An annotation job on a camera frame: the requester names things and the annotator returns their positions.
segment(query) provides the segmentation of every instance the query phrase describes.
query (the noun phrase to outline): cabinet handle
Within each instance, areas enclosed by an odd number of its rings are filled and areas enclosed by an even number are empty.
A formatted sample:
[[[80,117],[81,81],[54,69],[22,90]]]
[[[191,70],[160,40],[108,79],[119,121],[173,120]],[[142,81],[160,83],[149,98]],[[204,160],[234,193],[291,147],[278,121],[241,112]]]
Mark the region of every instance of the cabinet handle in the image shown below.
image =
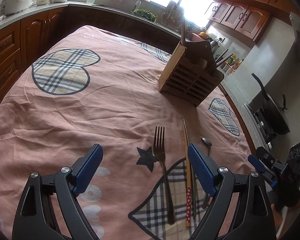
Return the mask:
[[[6,46],[8,44],[9,40],[6,40],[6,42],[2,45],[0,45],[0,49],[2,49],[4,46]]]
[[[6,76],[4,76],[1,80],[2,80],[2,81],[6,80],[7,77],[11,74],[11,72],[12,72],[12,69],[10,69],[9,73],[8,73]]]

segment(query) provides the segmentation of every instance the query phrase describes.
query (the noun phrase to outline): blue gripper pad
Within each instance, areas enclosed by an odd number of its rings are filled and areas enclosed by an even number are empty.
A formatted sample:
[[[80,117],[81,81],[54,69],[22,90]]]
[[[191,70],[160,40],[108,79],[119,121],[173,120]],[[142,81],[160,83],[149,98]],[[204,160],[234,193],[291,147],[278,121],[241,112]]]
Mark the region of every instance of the blue gripper pad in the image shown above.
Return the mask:
[[[204,154],[196,143],[189,145],[188,158],[203,190],[214,197],[217,193],[218,166],[211,157]]]
[[[264,167],[263,163],[259,161],[259,159],[254,155],[250,154],[248,156],[248,161],[256,168],[258,172],[263,173],[266,171],[266,168]]]
[[[94,144],[89,152],[77,159],[72,165],[72,194],[74,197],[86,191],[93,175],[96,173],[103,158],[103,150],[101,145]]]

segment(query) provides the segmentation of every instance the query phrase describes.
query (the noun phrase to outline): green vegetables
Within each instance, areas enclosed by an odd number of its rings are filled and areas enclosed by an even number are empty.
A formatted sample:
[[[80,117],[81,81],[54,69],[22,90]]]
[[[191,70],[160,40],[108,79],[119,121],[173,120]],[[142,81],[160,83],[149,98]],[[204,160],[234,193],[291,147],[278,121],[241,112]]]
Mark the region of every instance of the green vegetables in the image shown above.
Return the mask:
[[[148,10],[137,9],[137,10],[134,10],[131,14],[135,15],[135,16],[138,16],[140,18],[146,19],[150,22],[154,22],[154,23],[157,20],[157,17]]]

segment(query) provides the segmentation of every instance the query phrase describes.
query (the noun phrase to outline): black star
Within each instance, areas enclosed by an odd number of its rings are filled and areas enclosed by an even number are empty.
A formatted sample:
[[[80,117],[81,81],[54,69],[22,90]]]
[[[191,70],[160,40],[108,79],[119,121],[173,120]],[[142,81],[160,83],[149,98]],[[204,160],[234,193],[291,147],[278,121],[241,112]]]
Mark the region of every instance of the black star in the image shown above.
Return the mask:
[[[154,163],[158,161],[156,157],[152,155],[151,146],[145,151],[137,147],[137,150],[140,154],[140,158],[137,161],[139,165],[146,165],[148,169],[152,172]]]

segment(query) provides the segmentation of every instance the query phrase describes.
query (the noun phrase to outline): pan handle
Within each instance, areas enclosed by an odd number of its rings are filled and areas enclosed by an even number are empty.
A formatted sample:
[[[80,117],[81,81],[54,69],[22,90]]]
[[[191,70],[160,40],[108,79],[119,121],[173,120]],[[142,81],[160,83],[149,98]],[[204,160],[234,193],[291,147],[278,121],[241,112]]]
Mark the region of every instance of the pan handle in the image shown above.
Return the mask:
[[[284,93],[281,93],[282,97],[283,97],[283,107],[281,107],[282,111],[288,110],[288,108],[286,107],[286,96],[284,95]]]
[[[263,97],[265,98],[265,100],[269,100],[269,97],[266,93],[266,90],[265,90],[265,87],[263,86],[263,83],[261,82],[261,80],[254,74],[254,73],[251,73],[251,75],[254,77],[254,79],[259,83],[260,85],[260,88],[261,88],[261,92],[262,92],[262,95]]]

